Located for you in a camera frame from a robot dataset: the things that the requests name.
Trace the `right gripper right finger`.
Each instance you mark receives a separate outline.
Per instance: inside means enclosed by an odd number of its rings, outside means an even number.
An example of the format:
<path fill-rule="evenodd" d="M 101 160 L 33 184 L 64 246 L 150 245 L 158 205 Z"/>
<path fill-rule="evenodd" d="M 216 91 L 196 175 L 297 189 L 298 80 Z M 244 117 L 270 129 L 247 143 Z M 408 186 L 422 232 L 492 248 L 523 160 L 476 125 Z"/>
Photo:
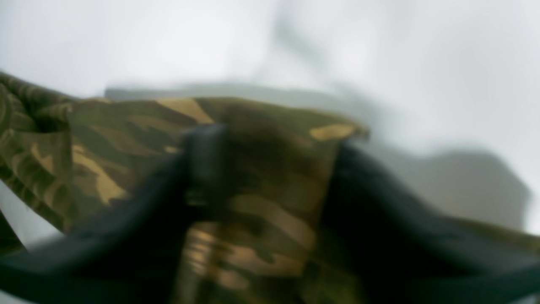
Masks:
<path fill-rule="evenodd" d="M 424 205 L 353 141 L 339 145 L 322 223 L 369 304 L 510 304 L 539 294 L 539 258 Z"/>

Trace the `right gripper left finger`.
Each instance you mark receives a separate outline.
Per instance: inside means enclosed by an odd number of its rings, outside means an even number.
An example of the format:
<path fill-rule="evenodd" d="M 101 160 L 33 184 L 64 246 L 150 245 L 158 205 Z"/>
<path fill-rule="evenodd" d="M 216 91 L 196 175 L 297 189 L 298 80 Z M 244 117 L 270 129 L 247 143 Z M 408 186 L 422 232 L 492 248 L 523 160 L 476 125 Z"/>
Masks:
<path fill-rule="evenodd" d="M 230 190 L 228 127 L 195 127 L 182 144 L 130 200 L 2 258 L 1 290 L 37 304 L 167 303 L 190 226 L 217 220 Z"/>

